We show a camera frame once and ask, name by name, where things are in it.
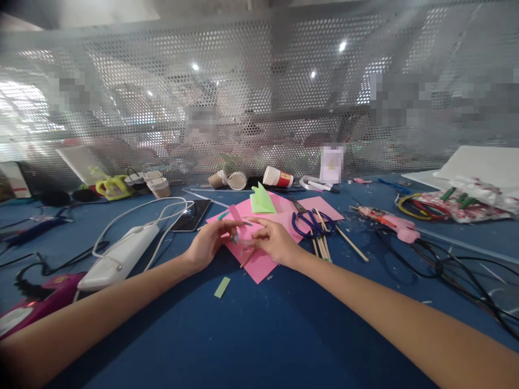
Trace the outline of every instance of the white power strip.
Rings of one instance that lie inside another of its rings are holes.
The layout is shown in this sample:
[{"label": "white power strip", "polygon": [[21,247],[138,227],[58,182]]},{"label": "white power strip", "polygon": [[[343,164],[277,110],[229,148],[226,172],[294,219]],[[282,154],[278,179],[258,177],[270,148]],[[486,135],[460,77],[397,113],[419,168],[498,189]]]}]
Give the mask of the white power strip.
[{"label": "white power strip", "polygon": [[77,288],[94,292],[125,280],[158,232],[157,224],[133,227],[118,243],[103,253]]}]

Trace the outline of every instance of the forearm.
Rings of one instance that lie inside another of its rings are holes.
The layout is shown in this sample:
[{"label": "forearm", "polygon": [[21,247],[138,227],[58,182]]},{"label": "forearm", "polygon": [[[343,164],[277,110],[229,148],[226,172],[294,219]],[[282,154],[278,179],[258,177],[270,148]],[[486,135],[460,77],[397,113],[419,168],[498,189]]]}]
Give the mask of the forearm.
[{"label": "forearm", "polygon": [[427,305],[305,253],[295,270],[366,320],[441,388],[510,388],[519,354]]},{"label": "forearm", "polygon": [[2,341],[0,352],[23,387],[41,387],[194,272],[192,265],[175,258],[33,323]]}]

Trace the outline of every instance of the black phone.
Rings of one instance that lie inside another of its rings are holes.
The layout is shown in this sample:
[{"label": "black phone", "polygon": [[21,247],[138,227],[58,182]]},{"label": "black phone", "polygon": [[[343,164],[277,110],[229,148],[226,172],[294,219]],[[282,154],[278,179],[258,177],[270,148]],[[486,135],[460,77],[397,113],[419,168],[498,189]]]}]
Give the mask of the black phone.
[{"label": "black phone", "polygon": [[196,230],[207,208],[209,208],[209,204],[211,204],[211,200],[195,200],[192,206],[182,212],[170,231],[192,232]]}]

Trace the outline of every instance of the blue work surface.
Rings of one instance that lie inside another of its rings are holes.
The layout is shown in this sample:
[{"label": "blue work surface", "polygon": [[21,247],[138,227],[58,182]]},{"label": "blue work surface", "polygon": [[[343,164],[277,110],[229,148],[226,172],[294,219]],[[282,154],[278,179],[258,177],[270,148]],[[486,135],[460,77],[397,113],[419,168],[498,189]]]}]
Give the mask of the blue work surface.
[{"label": "blue work surface", "polygon": [[[392,182],[402,180],[397,175],[383,178]],[[519,352],[519,342],[490,315],[439,280],[415,276],[375,237],[370,221],[360,220],[355,211],[349,210],[350,205],[357,203],[348,193],[364,205],[401,216],[393,204],[394,189],[375,183],[343,184],[340,189],[339,195],[290,193],[296,199],[322,196],[339,210],[346,216],[339,227],[370,259],[365,263],[339,234],[334,234],[328,238],[328,245],[335,264],[417,301],[428,301],[432,307]],[[431,190],[418,183],[413,183],[410,189],[414,192]],[[250,194],[197,193],[228,205],[239,203]],[[179,190],[175,195],[196,199]],[[74,223],[56,227],[22,247],[11,249],[0,258],[0,263],[39,251],[51,266],[58,266],[92,246],[107,223],[117,215],[152,199],[149,195],[79,207],[72,212]],[[115,242],[131,227],[154,220],[166,203],[154,203],[129,214],[110,229],[107,238]],[[212,204],[207,218],[223,210]],[[9,224],[34,214],[37,214],[35,205],[5,206],[0,208],[0,223]],[[511,221],[475,226],[418,224],[501,254],[515,256],[517,251],[518,229]],[[157,264],[184,252],[194,236],[195,233],[171,234],[163,244]],[[157,241],[158,238],[131,275],[144,269]],[[308,239],[301,245],[313,251]],[[413,253],[408,251],[406,257],[412,262]],[[452,251],[456,255],[467,254],[456,247]],[[31,261],[24,260],[0,270],[2,312],[21,299],[12,283],[16,273]],[[64,273],[86,271],[93,262],[94,259],[89,258]],[[490,290],[506,289],[510,280],[517,284],[511,275],[492,264],[487,267],[506,284],[484,268],[477,267],[478,264],[472,266]],[[238,261],[229,251],[222,248],[205,271],[177,285],[136,314],[73,363],[49,387],[435,387],[357,314],[313,281],[281,266],[271,275],[271,279],[256,285],[243,269],[239,269]],[[44,280],[38,268],[31,269],[25,276],[33,283]],[[218,299],[214,292],[224,276],[231,281],[222,299]],[[500,303],[506,305],[516,301],[516,298],[508,297]],[[110,312],[99,312],[99,315],[104,314]]]}]

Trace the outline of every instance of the hand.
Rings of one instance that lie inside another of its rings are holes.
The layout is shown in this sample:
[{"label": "hand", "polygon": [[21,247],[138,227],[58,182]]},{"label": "hand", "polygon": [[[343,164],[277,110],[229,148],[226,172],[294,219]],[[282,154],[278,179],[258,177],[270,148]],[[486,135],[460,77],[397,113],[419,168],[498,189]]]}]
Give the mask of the hand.
[{"label": "hand", "polygon": [[261,249],[277,263],[293,269],[298,256],[305,251],[292,239],[285,227],[269,219],[246,219],[261,224],[264,228],[252,234],[253,240],[240,240],[240,243]]},{"label": "hand", "polygon": [[243,224],[242,221],[218,220],[204,225],[188,250],[182,254],[182,258],[192,264],[196,272],[204,270],[209,266],[218,249],[236,235],[236,227]]}]

